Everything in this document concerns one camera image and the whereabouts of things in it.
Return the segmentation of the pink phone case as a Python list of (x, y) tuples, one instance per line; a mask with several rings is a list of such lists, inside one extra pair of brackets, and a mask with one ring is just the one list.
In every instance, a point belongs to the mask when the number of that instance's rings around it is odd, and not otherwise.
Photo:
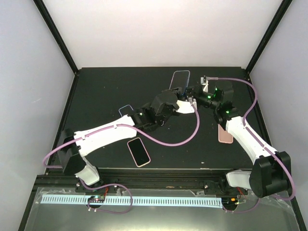
[(225, 144), (233, 143), (233, 136), (224, 130), (221, 125), (218, 125), (218, 141)]

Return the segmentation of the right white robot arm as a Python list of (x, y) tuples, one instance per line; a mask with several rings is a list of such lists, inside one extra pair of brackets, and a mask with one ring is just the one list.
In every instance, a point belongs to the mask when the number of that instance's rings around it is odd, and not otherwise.
[(291, 192), (288, 199), (295, 196), (295, 183), (291, 175), (291, 158), (287, 152), (278, 152), (266, 143), (241, 116), (233, 105), (232, 78), (215, 78), (215, 90), (207, 91), (207, 83), (188, 87), (185, 95), (197, 104), (213, 110), (215, 121), (232, 135), (249, 156), (251, 171), (234, 170), (219, 181), (219, 189), (229, 194), (236, 187), (252, 190), (263, 198), (283, 191)]

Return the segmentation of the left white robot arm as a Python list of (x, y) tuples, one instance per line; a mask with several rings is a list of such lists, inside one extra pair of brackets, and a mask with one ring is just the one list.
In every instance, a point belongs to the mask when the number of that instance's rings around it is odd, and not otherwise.
[(57, 151), (62, 172), (80, 178), (92, 192), (100, 191), (103, 179), (97, 167), (86, 159), (87, 155), (114, 142), (152, 132), (176, 114), (194, 113), (192, 103), (181, 97), (179, 89), (165, 90), (151, 103), (113, 122), (84, 131), (63, 130), (58, 143), (61, 148)]

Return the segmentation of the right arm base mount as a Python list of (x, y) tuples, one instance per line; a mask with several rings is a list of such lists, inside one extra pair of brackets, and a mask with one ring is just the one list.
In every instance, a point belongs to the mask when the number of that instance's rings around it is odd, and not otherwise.
[(238, 196), (248, 195), (243, 188), (232, 187), (225, 178), (207, 178), (203, 181), (205, 194), (216, 196)]

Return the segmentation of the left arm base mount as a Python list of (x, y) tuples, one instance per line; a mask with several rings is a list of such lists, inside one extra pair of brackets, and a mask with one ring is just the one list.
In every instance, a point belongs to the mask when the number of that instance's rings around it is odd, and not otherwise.
[(105, 187), (105, 188), (102, 188), (102, 186), (104, 186), (105, 184), (103, 184), (102, 182), (97, 182), (93, 185), (87, 185), (87, 187), (89, 188), (92, 188), (92, 190), (89, 190), (87, 188), (85, 188), (82, 183), (79, 181), (77, 183), (75, 183), (75, 192), (79, 192), (79, 193), (116, 193), (118, 187), (117, 186), (108, 186), (108, 187)]

